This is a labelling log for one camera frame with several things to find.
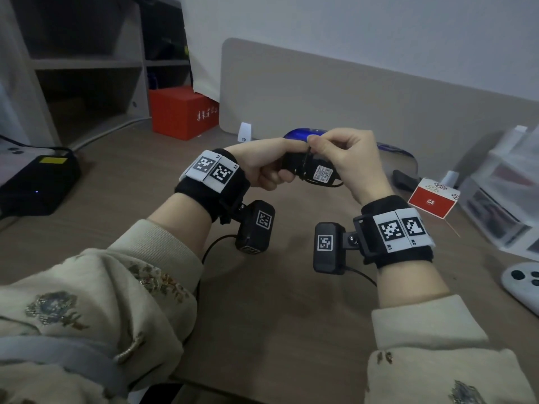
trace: hand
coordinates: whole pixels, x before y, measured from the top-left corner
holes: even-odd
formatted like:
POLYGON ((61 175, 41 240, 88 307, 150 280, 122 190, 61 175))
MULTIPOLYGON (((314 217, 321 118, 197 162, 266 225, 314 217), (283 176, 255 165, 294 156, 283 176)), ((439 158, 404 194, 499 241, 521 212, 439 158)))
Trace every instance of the hand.
POLYGON ((394 194, 370 130, 334 128, 322 136, 309 136, 307 142, 314 153, 333 163, 342 182, 362 205, 394 194))
POLYGON ((245 172, 253 187, 275 190, 278 184, 294 180, 294 175, 281 169, 282 156, 286 152, 301 153, 307 151, 305 142, 284 139, 264 139, 240 143, 226 148, 245 172))

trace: sleeve cuff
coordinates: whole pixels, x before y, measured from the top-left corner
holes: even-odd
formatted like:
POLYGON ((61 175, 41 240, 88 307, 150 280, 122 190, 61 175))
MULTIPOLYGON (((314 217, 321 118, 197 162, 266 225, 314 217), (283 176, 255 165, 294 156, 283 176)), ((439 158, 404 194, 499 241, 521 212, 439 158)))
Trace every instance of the sleeve cuff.
POLYGON ((198 257, 170 232, 148 220, 138 220, 108 249, 158 267, 191 293, 202 276, 198 257))
POLYGON ((487 334, 458 295, 372 313, 378 349, 485 347, 487 334))

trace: controller button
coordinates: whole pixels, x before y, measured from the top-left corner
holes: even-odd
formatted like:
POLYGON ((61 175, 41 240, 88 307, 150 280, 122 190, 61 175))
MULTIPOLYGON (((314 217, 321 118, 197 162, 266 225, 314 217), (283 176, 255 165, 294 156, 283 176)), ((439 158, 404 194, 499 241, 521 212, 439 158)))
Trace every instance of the controller button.
POLYGON ((524 272, 519 271, 518 269, 511 271, 511 276, 517 281, 520 281, 526 277, 526 275, 524 275, 524 272))

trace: person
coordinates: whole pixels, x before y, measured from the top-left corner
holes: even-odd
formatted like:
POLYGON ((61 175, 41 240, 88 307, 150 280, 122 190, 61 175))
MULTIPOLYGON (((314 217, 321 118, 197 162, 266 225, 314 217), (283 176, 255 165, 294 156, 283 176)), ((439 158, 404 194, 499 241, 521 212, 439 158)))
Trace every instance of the person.
MULTIPOLYGON (((277 138, 226 152, 252 186, 274 190, 294 179, 281 157, 307 145, 333 162, 364 208, 394 195, 370 131, 335 128, 307 144, 277 138)), ((4 286, 0 402, 124 402, 128 389, 167 380, 195 323, 213 219, 207 204, 177 192, 108 249, 4 286)), ((431 262, 382 267, 378 298, 366 403, 535 402, 515 354, 489 347, 431 262)))

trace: yellow sticker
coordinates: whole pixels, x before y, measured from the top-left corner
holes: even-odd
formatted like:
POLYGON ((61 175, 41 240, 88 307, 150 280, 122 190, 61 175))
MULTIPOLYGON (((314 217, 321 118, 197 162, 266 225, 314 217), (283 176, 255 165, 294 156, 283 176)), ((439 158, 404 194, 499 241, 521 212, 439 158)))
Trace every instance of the yellow sticker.
POLYGON ((67 160, 67 157, 44 157, 39 162, 49 164, 63 164, 67 160))

